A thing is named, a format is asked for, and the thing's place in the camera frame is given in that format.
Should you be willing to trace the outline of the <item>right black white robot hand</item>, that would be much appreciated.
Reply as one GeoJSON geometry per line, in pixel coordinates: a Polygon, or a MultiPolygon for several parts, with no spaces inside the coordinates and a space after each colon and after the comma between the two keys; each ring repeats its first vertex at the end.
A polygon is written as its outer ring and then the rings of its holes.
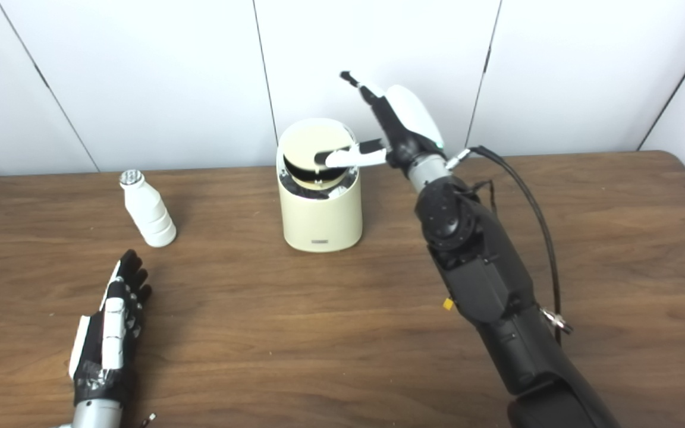
{"type": "Polygon", "coordinates": [[[363,168],[387,163],[408,174],[422,158],[438,158],[448,162],[445,142],[435,120],[426,106],[403,85],[392,85],[386,90],[364,82],[351,71],[341,71],[340,78],[359,90],[362,99],[377,119],[384,133],[383,139],[350,144],[339,149],[325,149],[313,155],[316,167],[363,168]]]}

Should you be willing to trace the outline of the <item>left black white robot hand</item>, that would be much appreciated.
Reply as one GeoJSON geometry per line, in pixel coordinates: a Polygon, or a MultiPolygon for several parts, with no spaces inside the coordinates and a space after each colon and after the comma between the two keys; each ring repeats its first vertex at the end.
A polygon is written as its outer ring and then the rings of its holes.
{"type": "Polygon", "coordinates": [[[133,398],[143,306],[152,295],[148,278],[142,258],[127,250],[112,271],[99,309],[79,320],[68,369],[74,405],[110,400],[125,406],[133,398]]]}

